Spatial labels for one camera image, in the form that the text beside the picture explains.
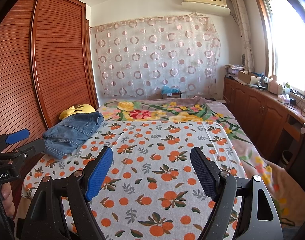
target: blue gripper pad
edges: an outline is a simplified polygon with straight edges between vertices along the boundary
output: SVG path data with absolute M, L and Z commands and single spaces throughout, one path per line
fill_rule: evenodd
M 198 154 L 196 147 L 190 151 L 190 161 L 197 174 L 197 177 L 200 181 L 200 184 L 201 184 L 205 194 L 208 197 L 211 197 L 212 200 L 214 200 L 217 197 L 215 178 L 212 176 L 212 174 L 211 174 L 210 170 L 208 169 L 208 167 L 206 166 L 205 162 L 202 160 L 202 158 Z
M 113 150 L 109 147 L 104 147 L 102 151 L 104 151 L 104 153 L 101 159 L 94 167 L 93 172 L 88 178 L 87 191 L 85 193 L 85 197 L 88 201 L 91 201 L 93 197 L 96 197 L 98 195 L 101 185 L 108 173 L 110 165 L 113 162 Z
M 22 140 L 25 140 L 28 137 L 29 137 L 29 130 L 23 129 L 23 130 L 15 132 L 15 133 L 9 134 L 5 141 L 8 144 L 14 144 L 14 143 L 20 142 Z

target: trash bin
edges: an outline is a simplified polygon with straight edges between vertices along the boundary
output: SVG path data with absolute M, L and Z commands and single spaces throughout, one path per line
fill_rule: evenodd
M 286 168 L 286 166 L 288 165 L 290 159 L 292 157 L 292 153 L 288 150 L 284 150 L 282 152 L 281 158 L 278 162 L 278 166 L 280 166 L 281 168 Z

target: folded jeans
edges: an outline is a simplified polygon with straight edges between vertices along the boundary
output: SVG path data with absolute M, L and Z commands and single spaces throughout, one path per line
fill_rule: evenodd
M 100 127 L 104 117 L 100 112 L 78 113 L 49 128 L 43 134 L 45 153 L 62 159 L 76 150 Z

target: window curtain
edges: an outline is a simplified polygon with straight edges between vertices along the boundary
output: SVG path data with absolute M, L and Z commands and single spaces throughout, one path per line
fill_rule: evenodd
M 115 22 L 95 31 L 97 85 L 106 97 L 147 98 L 164 85 L 215 97 L 220 40 L 205 16 Z
M 239 25 L 246 60 L 246 71 L 254 72 L 254 58 L 251 52 L 251 34 L 248 20 L 248 14 L 246 11 L 244 0 L 231 0 L 233 8 L 235 10 L 237 23 Z

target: floral bedsheet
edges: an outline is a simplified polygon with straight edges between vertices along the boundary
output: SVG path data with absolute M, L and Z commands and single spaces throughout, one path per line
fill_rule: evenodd
M 305 221 L 305 192 L 283 168 L 259 155 L 235 117 L 223 104 L 200 97 L 140 101 L 112 99 L 98 111 L 105 120 L 175 123 L 206 121 L 222 125 L 247 176 L 260 175 L 265 182 L 282 226 L 300 226 Z
M 90 207 L 110 240 L 198 238 L 214 201 L 194 173 L 193 147 L 200 147 L 221 170 L 246 177 L 227 134 L 215 122 L 104 121 L 84 145 L 63 159 L 44 155 L 26 176 L 22 195 L 31 199 L 45 175 L 57 179 L 82 170 L 104 146 L 113 149 L 114 160 Z M 67 198 L 62 201 L 67 225 L 76 232 Z M 232 239 L 240 204 L 237 197 L 226 239 Z

